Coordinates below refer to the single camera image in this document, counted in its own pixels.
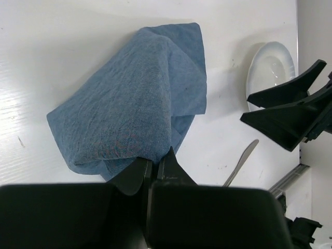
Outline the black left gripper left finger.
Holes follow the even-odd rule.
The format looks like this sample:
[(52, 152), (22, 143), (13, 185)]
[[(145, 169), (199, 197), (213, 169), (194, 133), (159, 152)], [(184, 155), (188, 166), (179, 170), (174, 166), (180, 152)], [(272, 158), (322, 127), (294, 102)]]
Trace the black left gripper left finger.
[(147, 248), (138, 158), (106, 183), (1, 187), (1, 248)]

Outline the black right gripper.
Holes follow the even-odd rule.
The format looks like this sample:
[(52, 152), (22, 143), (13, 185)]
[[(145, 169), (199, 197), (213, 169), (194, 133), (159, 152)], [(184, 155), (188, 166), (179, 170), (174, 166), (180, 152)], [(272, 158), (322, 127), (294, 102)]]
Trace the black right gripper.
[(326, 65), (319, 59), (298, 77), (250, 94), (249, 103), (266, 109), (244, 113), (240, 120), (288, 151), (323, 131), (331, 134), (331, 73), (323, 88), (310, 96), (308, 91)]

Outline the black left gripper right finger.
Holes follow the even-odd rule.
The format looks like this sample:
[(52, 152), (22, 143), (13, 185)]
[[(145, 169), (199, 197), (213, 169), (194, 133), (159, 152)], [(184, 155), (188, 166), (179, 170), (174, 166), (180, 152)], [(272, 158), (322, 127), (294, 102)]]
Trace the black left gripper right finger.
[(282, 208), (268, 191), (196, 184), (169, 152), (147, 163), (150, 248), (292, 248)]

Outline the blue cloth napkin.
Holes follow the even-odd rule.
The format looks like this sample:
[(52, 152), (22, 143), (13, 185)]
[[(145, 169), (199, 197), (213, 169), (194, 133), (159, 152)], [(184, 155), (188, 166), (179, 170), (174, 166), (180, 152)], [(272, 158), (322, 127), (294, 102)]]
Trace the blue cloth napkin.
[(206, 81), (197, 23), (144, 27), (47, 121), (70, 170), (110, 180), (179, 149), (206, 111)]

